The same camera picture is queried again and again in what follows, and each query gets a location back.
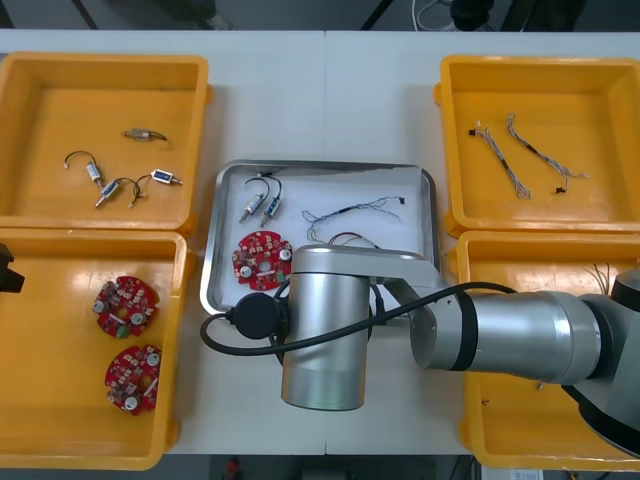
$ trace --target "black object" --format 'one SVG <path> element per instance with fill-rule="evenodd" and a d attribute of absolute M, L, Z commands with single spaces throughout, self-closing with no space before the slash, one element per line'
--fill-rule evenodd
<path fill-rule="evenodd" d="M 500 285 L 498 283 L 492 283 L 492 282 L 461 283 L 459 285 L 454 285 L 453 287 L 444 288 L 436 293 L 432 293 L 431 295 L 427 295 L 426 297 L 419 298 L 418 300 L 414 300 L 412 302 L 406 303 L 404 305 L 401 305 L 400 307 L 394 308 L 393 310 L 389 310 L 388 312 L 377 314 L 374 317 L 361 320 L 359 322 L 353 323 L 346 327 L 339 328 L 337 330 L 333 330 L 331 332 L 323 333 L 322 335 L 305 338 L 304 340 L 297 340 L 295 342 L 286 343 L 283 345 L 271 345 L 269 347 L 257 347 L 257 348 L 231 347 L 229 345 L 223 345 L 221 343 L 218 343 L 209 336 L 209 334 L 207 333 L 207 329 L 209 328 L 209 325 L 211 325 L 211 323 L 214 320 L 217 320 L 219 318 L 231 318 L 233 315 L 231 311 L 231 312 L 228 312 L 227 314 L 218 313 L 216 315 L 213 315 L 207 318 L 204 322 L 202 322 L 202 325 L 200 326 L 200 338 L 202 339 L 204 344 L 207 347 L 211 348 L 212 350 L 215 350 L 220 353 L 224 353 L 226 355 L 234 355 L 237 357 L 260 357 L 264 355 L 293 352 L 294 350 L 313 347 L 314 345 L 320 345 L 322 343 L 327 343 L 332 340 L 337 340 L 338 338 L 346 337 L 347 335 L 352 335 L 362 330 L 367 330 L 369 327 L 383 324 L 384 322 L 387 322 L 393 318 L 409 313 L 420 307 L 424 307 L 429 303 L 437 302 L 438 300 L 448 297 L 449 295 L 454 295 L 459 292 L 464 292 L 472 288 L 484 288 L 487 290 L 496 290 L 498 292 L 503 292 L 503 293 L 516 293 L 514 289 L 504 285 Z"/>
<path fill-rule="evenodd" d="M 87 27 L 89 27 L 91 30 L 98 30 L 98 25 L 93 21 L 93 18 L 91 18 L 89 10 L 87 10 L 87 7 L 84 6 L 82 0 L 71 0 L 71 3 L 74 7 L 76 7 L 76 10 L 78 10 L 78 13 L 84 20 L 84 23 L 87 24 Z"/>
<path fill-rule="evenodd" d="M 260 340 L 286 330 L 287 315 L 283 305 L 265 293 L 243 297 L 229 312 L 230 321 L 251 340 Z"/>
<path fill-rule="evenodd" d="M 13 255 L 9 248 L 0 243 L 0 292 L 20 293 L 24 285 L 24 277 L 9 268 Z"/>
<path fill-rule="evenodd" d="M 622 450 L 640 456 L 640 432 L 603 413 L 575 387 L 562 389 L 578 403 L 578 411 L 585 422 L 608 442 Z"/>
<path fill-rule="evenodd" d="M 384 15 L 384 12 L 387 11 L 387 8 L 389 8 L 392 3 L 393 0 L 380 0 L 380 3 L 371 13 L 371 15 L 369 15 L 369 18 L 367 18 L 364 24 L 362 24 L 360 30 L 371 30 L 371 27 L 373 27 L 378 22 L 378 20 L 380 20 L 380 17 Z"/>

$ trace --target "stainless steel tray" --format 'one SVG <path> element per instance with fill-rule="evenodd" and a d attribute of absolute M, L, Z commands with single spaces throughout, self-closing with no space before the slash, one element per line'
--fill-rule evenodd
<path fill-rule="evenodd" d="M 306 240 L 307 225 L 301 217 L 303 209 L 307 208 L 314 214 L 326 214 L 334 211 L 336 206 L 341 208 L 399 195 L 406 198 L 408 205 L 406 210 L 395 211 L 401 216 L 400 222 L 391 223 L 391 220 L 395 221 L 391 216 L 379 215 L 371 221 L 371 217 L 354 214 L 342 219 L 343 225 L 352 225 L 344 222 L 360 222 L 358 233 L 371 238 L 382 248 L 418 253 L 440 269 L 435 185 L 431 176 L 420 167 L 356 162 L 236 160 L 218 174 L 216 182 L 200 285 L 200 301 L 210 314 L 228 310 L 251 292 L 248 287 L 237 283 L 231 254 L 245 235 L 260 230 L 262 211 L 242 225 L 238 222 L 246 203 L 260 191 L 256 185 L 259 182 L 248 185 L 244 182 L 258 173 L 270 172 L 277 172 L 275 176 L 283 183 L 283 195 L 278 215 L 265 229 L 281 234 L 292 243 L 294 250 L 313 243 Z M 295 195 L 288 194 L 292 191 L 296 192 Z M 339 231 L 355 229 L 338 229 L 337 225 L 328 224 L 324 228 L 327 238 Z"/>

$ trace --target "black cap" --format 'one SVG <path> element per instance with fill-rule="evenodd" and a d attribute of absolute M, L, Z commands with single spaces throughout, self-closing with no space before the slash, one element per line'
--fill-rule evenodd
<path fill-rule="evenodd" d="M 243 297 L 233 312 L 233 324 L 247 338 L 260 340 L 278 333 L 284 312 L 277 300 L 264 293 Z"/>

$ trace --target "wire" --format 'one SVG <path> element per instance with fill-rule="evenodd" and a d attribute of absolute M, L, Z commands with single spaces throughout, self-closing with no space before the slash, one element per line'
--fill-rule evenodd
<path fill-rule="evenodd" d="M 451 21 L 449 24 L 445 25 L 444 27 L 440 27 L 440 28 L 429 28 L 429 27 L 425 27 L 422 22 L 420 22 L 420 17 L 422 16 L 422 14 L 424 12 L 426 12 L 427 10 L 429 10 L 431 7 L 437 5 L 437 4 L 443 4 L 443 5 L 447 5 L 447 6 L 451 6 L 451 2 L 448 0 L 431 0 L 431 2 L 427 3 L 424 7 L 422 7 L 420 9 L 420 11 L 418 12 L 417 15 L 415 15 L 416 18 L 416 24 L 418 27 L 422 28 L 423 30 L 427 31 L 427 32 L 450 32 L 450 31 L 455 31 L 455 24 L 453 23 L 453 21 Z"/>
<path fill-rule="evenodd" d="M 448 297 L 450 295 L 454 295 L 456 293 L 464 292 L 465 290 L 469 290 L 472 288 L 484 288 L 484 289 L 496 290 L 504 293 L 515 293 L 515 290 L 513 290 L 512 288 L 506 287 L 504 285 L 500 285 L 497 283 L 491 283 L 491 282 L 461 283 L 459 285 L 454 285 L 452 287 L 442 289 L 436 293 L 427 295 L 426 297 L 419 298 L 418 300 L 414 300 L 412 302 L 406 303 L 404 305 L 401 305 L 400 307 L 394 308 L 393 310 L 389 310 L 388 312 L 384 312 L 381 314 L 376 313 L 376 315 L 371 318 L 361 320 L 359 322 L 353 323 L 343 328 L 339 328 L 332 332 L 324 333 L 322 335 L 318 335 L 311 338 L 305 338 L 304 340 L 298 340 L 298 341 L 287 343 L 284 345 L 275 345 L 275 346 L 257 347 L 257 348 L 231 347 L 228 345 L 223 345 L 213 340 L 208 335 L 207 328 L 209 328 L 209 325 L 211 325 L 211 323 L 214 320 L 222 317 L 228 318 L 226 317 L 226 315 L 229 315 L 228 313 L 216 314 L 207 318 L 202 323 L 202 326 L 200 327 L 200 338 L 205 343 L 205 345 L 207 345 L 209 348 L 213 350 L 216 350 L 221 353 L 225 353 L 227 355 L 235 355 L 239 357 L 258 357 L 258 356 L 264 356 L 264 355 L 272 355 L 274 353 L 292 352 L 294 350 L 313 347 L 315 345 L 320 345 L 322 343 L 330 342 L 332 340 L 337 340 L 338 338 L 346 337 L 347 335 L 352 335 L 362 330 L 366 330 L 369 327 L 379 325 L 393 318 L 399 317 L 401 315 L 405 315 L 406 313 L 409 313 L 420 307 L 424 307 L 429 303 L 436 302 L 442 298 Z"/>
<path fill-rule="evenodd" d="M 136 202 L 139 199 L 144 198 L 144 197 L 147 196 L 147 194 L 144 193 L 142 191 L 142 189 L 140 188 L 140 183 L 139 182 L 141 180 L 144 180 L 146 177 L 150 177 L 150 176 L 151 176 L 151 174 L 143 175 L 138 180 L 134 180 L 134 179 L 129 178 L 129 177 L 120 177 L 120 178 L 116 178 L 114 180 L 114 182 L 122 183 L 124 181 L 127 181 L 127 182 L 130 182 L 131 184 L 133 184 L 133 200 L 131 200 L 131 202 L 129 203 L 129 208 L 133 208 L 135 206 Z"/>
<path fill-rule="evenodd" d="M 168 142 L 169 141 L 169 139 L 167 137 L 165 137 L 164 135 L 162 135 L 159 132 L 154 132 L 153 130 L 149 130 L 149 136 L 157 138 L 159 140 L 162 140 L 163 142 Z"/>
<path fill-rule="evenodd" d="M 90 163 L 93 163 L 94 165 L 97 165 L 96 157 L 91 155 L 89 152 L 87 152 L 86 150 L 75 150 L 75 151 L 71 152 L 69 155 L 67 155 L 64 158 L 64 168 L 69 168 L 69 160 L 71 159 L 71 157 L 73 157 L 74 155 L 77 155 L 79 153 L 82 153 L 84 155 L 89 155 L 89 157 L 91 157 Z"/>
<path fill-rule="evenodd" d="M 349 242 L 351 242 L 351 241 L 353 241 L 353 240 L 363 240 L 363 241 L 365 241 L 365 242 L 367 242 L 367 243 L 371 244 L 371 246 L 372 246 L 373 248 L 378 248 L 378 249 L 380 248 L 379 246 L 377 246 L 375 243 L 373 243 L 371 240 L 369 240 L 369 239 L 368 239 L 367 237 L 365 237 L 364 235 L 360 235 L 359 233 L 355 233 L 355 232 L 341 232 L 341 233 L 338 233 L 338 234 L 334 235 L 333 237 L 331 237 L 331 240 L 329 240 L 329 241 L 327 242 L 327 244 L 328 244 L 328 245 L 333 245 L 333 244 L 334 244 L 334 242 L 335 242 L 338 238 L 340 238 L 340 237 L 342 237 L 342 236 L 345 236 L 345 235 L 350 235 L 350 236 L 352 236 L 353 238 L 350 238 L 349 240 L 345 241 L 344 243 L 341 243 L 341 244 L 340 244 L 341 246 L 344 246 L 344 245 L 348 244 Z"/>
<path fill-rule="evenodd" d="M 246 182 L 244 182 L 244 184 L 246 185 L 246 184 L 247 184 L 247 183 L 249 183 L 249 182 L 255 182 L 255 181 L 262 182 L 262 183 L 264 183 L 264 184 L 267 186 L 267 193 L 265 193 L 265 194 L 264 194 L 264 197 L 263 197 L 263 201 L 264 201 L 264 199 L 265 199 L 265 198 L 267 198 L 267 197 L 269 196 L 269 194 L 271 193 L 271 185 L 269 185 L 269 182 L 267 182 L 267 181 L 266 181 L 264 178 L 262 178 L 262 177 L 253 177 L 253 178 L 250 178 L 249 180 L 247 180 Z"/>
<path fill-rule="evenodd" d="M 280 198 L 280 195 L 282 195 L 282 182 L 280 180 L 278 180 L 276 177 L 274 177 L 272 173 L 265 173 L 262 176 L 270 178 L 270 179 L 275 180 L 276 182 L 278 182 L 278 195 L 276 196 L 276 198 Z"/>
<path fill-rule="evenodd" d="M 489 145 L 489 147 L 491 147 L 491 150 L 493 150 L 493 152 L 496 154 L 496 156 L 500 160 L 500 163 L 502 164 L 503 168 L 507 172 L 507 175 L 509 175 L 509 178 L 513 182 L 513 186 L 516 189 L 516 196 L 518 198 L 530 199 L 530 198 L 533 197 L 533 195 L 527 189 L 527 187 L 525 187 L 522 184 L 522 182 L 520 182 L 520 180 L 518 180 L 518 177 L 516 177 L 516 174 L 514 173 L 514 171 L 511 170 L 511 167 L 507 163 L 507 159 L 504 158 L 504 154 L 502 153 L 500 148 L 498 148 L 498 145 L 496 144 L 495 140 L 493 139 L 493 137 L 489 133 L 489 127 L 485 127 L 483 129 L 482 126 L 480 125 L 480 122 L 478 122 L 478 125 L 476 126 L 476 128 L 474 128 L 473 130 L 469 130 L 469 135 L 471 135 L 472 137 L 474 137 L 476 135 L 479 136 L 479 137 L 482 137 L 483 140 L 487 143 L 487 145 Z"/>
<path fill-rule="evenodd" d="M 315 216 L 309 210 L 303 210 L 302 218 L 304 218 L 310 224 L 309 228 L 307 229 L 307 240 L 310 240 L 312 242 L 326 243 L 318 238 L 318 232 L 316 230 L 316 226 L 319 223 L 329 220 L 332 217 L 342 215 L 343 213 L 350 212 L 351 210 L 366 210 L 366 209 L 376 210 L 378 212 L 391 215 L 392 217 L 395 217 L 399 220 L 400 217 L 398 215 L 396 215 L 393 212 L 390 212 L 389 210 L 385 210 L 384 208 L 382 208 L 387 204 L 388 200 L 398 200 L 400 202 L 400 205 L 404 205 L 404 201 L 405 201 L 404 197 L 381 197 L 369 203 L 358 203 L 356 205 L 350 205 L 348 207 L 341 208 L 340 210 L 336 210 L 335 212 L 331 212 L 327 215 L 322 215 L 321 217 Z"/>
<path fill-rule="evenodd" d="M 569 170 L 564 165 L 560 165 L 553 158 L 545 155 L 542 152 L 539 152 L 535 147 L 533 147 L 533 145 L 531 145 L 524 138 L 522 138 L 520 135 L 518 135 L 518 132 L 516 132 L 516 130 L 515 130 L 514 126 L 513 126 L 513 121 L 515 119 L 516 119 L 516 116 L 515 116 L 514 113 L 510 113 L 509 115 L 507 115 L 507 130 L 509 130 L 509 133 L 516 140 L 518 140 L 525 147 L 527 147 L 530 151 L 532 151 L 535 155 L 537 155 L 538 157 L 543 159 L 545 162 L 547 162 L 556 172 L 558 172 L 560 175 L 562 175 L 562 178 L 564 178 L 564 187 L 556 188 L 556 193 L 565 193 L 569 189 L 569 177 L 573 177 L 573 178 L 589 178 L 589 175 L 587 175 L 586 173 L 579 173 L 579 174 L 572 173 L 571 170 Z"/>

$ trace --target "white table surface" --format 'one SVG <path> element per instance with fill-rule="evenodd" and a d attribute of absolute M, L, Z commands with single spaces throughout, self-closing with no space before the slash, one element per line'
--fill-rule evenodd
<path fill-rule="evenodd" d="M 450 54 L 640 57 L 640 34 L 87 32 L 0 30 L 0 50 L 175 53 L 208 59 L 209 108 L 191 242 L 202 254 L 211 182 L 237 158 L 415 163 L 447 204 L 440 117 L 432 99 Z M 442 250 L 453 241 L 441 232 Z M 407 331 L 378 328 L 369 344 L 366 401 L 354 412 L 302 410 L 280 400 L 274 358 L 208 350 L 198 328 L 200 271 L 183 319 L 174 453 L 458 454 L 462 376 L 424 371 Z M 251 345 L 231 327 L 221 341 Z"/>

